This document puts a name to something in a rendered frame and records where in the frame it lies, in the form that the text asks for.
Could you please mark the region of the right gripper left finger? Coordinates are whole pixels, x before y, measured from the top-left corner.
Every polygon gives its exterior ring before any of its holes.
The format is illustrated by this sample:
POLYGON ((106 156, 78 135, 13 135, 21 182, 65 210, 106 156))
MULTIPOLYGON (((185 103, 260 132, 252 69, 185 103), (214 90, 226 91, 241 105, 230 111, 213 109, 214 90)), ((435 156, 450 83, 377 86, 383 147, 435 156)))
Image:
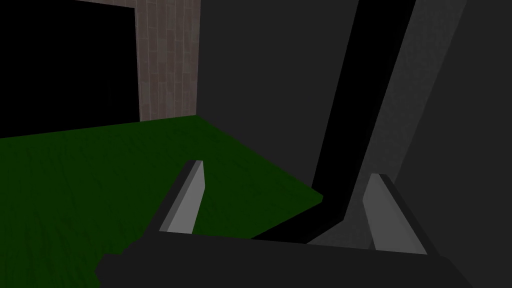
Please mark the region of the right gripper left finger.
POLYGON ((206 188, 204 162, 189 160, 153 215, 147 233, 191 234, 206 188))

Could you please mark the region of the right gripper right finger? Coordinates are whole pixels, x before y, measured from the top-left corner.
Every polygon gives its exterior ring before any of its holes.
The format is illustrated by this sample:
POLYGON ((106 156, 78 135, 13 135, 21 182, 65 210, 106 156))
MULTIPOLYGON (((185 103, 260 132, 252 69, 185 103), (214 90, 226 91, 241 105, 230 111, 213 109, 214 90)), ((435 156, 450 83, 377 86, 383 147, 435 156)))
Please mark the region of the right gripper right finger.
POLYGON ((440 255, 386 174, 370 175, 362 203, 376 250, 440 255))

